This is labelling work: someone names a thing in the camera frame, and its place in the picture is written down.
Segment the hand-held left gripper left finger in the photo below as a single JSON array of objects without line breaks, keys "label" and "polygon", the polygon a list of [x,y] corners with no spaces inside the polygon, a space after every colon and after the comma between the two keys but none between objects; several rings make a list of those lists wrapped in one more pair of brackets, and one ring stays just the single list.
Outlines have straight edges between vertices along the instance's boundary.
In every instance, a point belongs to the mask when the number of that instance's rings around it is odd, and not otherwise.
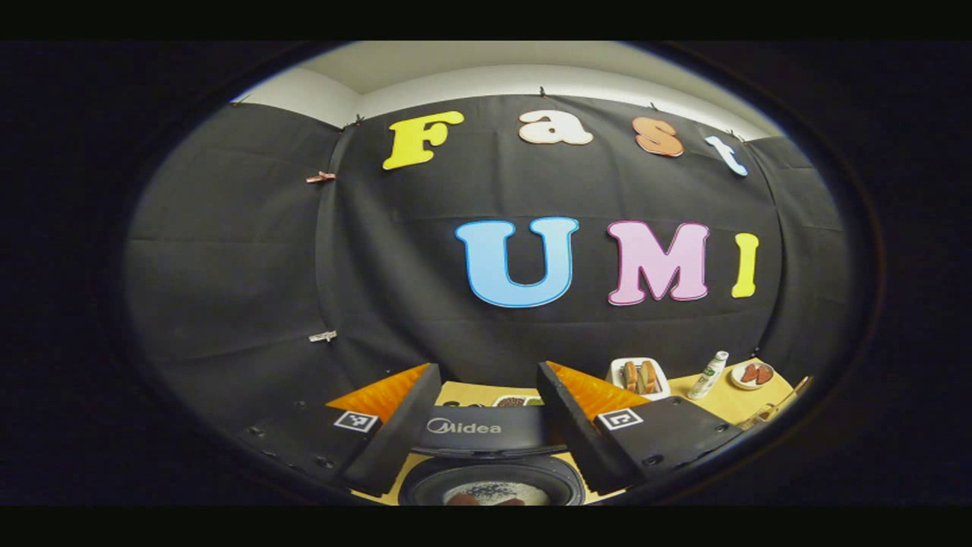
[{"label": "hand-held left gripper left finger", "polygon": [[425,363],[330,402],[295,403],[237,438],[315,485],[385,495],[418,443],[441,385],[440,367]]}]

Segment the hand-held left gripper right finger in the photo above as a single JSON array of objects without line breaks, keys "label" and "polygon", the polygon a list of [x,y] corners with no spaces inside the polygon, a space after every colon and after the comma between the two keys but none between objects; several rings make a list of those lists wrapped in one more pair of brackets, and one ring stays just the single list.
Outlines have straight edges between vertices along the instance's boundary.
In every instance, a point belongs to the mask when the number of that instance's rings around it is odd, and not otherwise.
[{"label": "hand-held left gripper right finger", "polygon": [[601,495],[664,481],[743,435],[680,396],[645,400],[554,362],[539,363],[537,389],[546,420]]}]

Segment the dark grey rice cooker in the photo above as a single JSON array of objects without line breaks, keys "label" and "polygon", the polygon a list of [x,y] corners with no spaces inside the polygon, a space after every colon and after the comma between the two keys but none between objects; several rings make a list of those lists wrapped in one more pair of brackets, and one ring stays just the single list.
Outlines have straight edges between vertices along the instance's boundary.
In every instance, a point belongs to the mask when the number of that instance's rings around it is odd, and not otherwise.
[{"label": "dark grey rice cooker", "polygon": [[527,482],[544,489],[549,505],[581,505],[586,488],[579,471],[544,423],[544,409],[435,407],[414,447],[426,460],[402,479],[402,505],[444,505],[447,489],[466,482]]}]

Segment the white and black rice grains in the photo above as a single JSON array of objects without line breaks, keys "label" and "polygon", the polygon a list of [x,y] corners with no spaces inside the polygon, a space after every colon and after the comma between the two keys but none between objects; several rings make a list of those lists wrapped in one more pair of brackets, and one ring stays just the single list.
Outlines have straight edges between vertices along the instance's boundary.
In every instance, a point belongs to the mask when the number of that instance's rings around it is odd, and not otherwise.
[{"label": "white and black rice grains", "polygon": [[466,482],[442,495],[445,505],[525,505],[546,506],[550,495],[527,482],[480,481]]}]

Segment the wooden spoon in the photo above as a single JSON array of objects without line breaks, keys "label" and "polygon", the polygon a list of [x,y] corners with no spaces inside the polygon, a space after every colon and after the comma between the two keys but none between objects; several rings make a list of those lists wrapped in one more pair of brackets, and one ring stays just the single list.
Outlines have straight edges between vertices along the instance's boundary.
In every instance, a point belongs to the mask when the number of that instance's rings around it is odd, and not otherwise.
[{"label": "wooden spoon", "polygon": [[795,385],[795,387],[793,387],[792,391],[789,392],[789,394],[785,395],[784,398],[782,398],[781,401],[778,402],[777,405],[775,405],[775,409],[777,411],[781,411],[781,409],[785,408],[785,406],[788,405],[789,402],[796,399],[798,395],[802,394],[802,392],[805,391],[806,387],[808,387],[808,384],[812,379],[813,376],[806,376],[805,378],[802,378],[802,380],[799,381],[798,384]]}]

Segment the white toaster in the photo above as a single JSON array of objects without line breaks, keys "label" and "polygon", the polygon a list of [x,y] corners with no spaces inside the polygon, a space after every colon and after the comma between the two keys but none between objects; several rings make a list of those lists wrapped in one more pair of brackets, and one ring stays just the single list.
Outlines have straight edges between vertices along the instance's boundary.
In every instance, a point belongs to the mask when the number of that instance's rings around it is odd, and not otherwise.
[{"label": "white toaster", "polygon": [[607,377],[608,380],[610,382],[612,382],[612,384],[617,385],[617,387],[620,387],[620,388],[625,389],[625,385],[624,385],[624,381],[622,379],[622,373],[621,373],[621,369],[623,367],[623,364],[625,362],[627,362],[627,361],[633,361],[636,364],[636,367],[638,368],[639,367],[639,364],[641,364],[645,360],[652,361],[652,364],[654,366],[654,370],[656,371],[656,375],[657,375],[657,378],[658,378],[658,391],[656,392],[656,394],[641,394],[641,391],[639,390],[639,394],[638,395],[639,396],[642,396],[643,398],[652,400],[652,401],[661,400],[661,399],[664,399],[666,397],[669,397],[671,395],[671,388],[670,388],[670,385],[669,385],[669,381],[667,381],[666,374],[662,371],[660,365],[653,358],[618,358],[618,359],[615,359],[611,363],[610,374],[608,374],[608,377]]}]

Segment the white bottle green label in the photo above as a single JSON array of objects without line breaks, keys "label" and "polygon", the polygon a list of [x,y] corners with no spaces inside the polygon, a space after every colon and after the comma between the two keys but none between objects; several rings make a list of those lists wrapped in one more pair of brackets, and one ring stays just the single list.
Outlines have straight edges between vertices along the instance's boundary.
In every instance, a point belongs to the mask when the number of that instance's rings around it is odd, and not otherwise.
[{"label": "white bottle green label", "polygon": [[727,360],[729,358],[729,353],[727,351],[718,351],[714,358],[707,364],[702,374],[698,377],[698,380],[687,392],[687,398],[690,400],[702,400],[709,394],[709,391],[715,387],[721,377],[723,371],[725,370]]}]

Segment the white round plate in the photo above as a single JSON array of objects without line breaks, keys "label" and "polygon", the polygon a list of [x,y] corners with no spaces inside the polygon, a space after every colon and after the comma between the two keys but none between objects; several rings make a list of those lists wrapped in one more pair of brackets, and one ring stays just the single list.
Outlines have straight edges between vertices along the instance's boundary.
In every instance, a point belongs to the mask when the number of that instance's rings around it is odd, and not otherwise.
[{"label": "white round plate", "polygon": [[761,362],[759,360],[749,361],[749,362],[746,362],[746,363],[740,363],[738,365],[735,365],[733,367],[731,373],[730,373],[730,376],[729,376],[730,381],[732,382],[733,385],[736,385],[736,387],[738,387],[740,389],[746,389],[746,390],[761,389],[765,385],[767,385],[770,381],[768,381],[767,384],[764,384],[764,385],[750,384],[749,382],[742,382],[742,381],[740,381],[740,375],[743,373],[744,368],[747,367],[747,365],[750,364],[750,363],[756,363],[757,366],[760,366],[760,365],[768,365],[767,363]]}]

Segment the black backdrop cloth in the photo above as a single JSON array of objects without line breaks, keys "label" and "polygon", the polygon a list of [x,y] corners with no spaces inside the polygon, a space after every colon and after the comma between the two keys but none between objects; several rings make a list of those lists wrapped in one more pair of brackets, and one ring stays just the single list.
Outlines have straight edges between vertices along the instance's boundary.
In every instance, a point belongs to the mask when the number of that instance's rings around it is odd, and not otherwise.
[{"label": "black backdrop cloth", "polygon": [[156,171],[121,287],[146,363],[236,432],[426,362],[534,387],[544,360],[683,377],[725,350],[812,376],[854,329],[856,235],[787,138],[639,105],[482,96],[338,129],[245,104]]}]

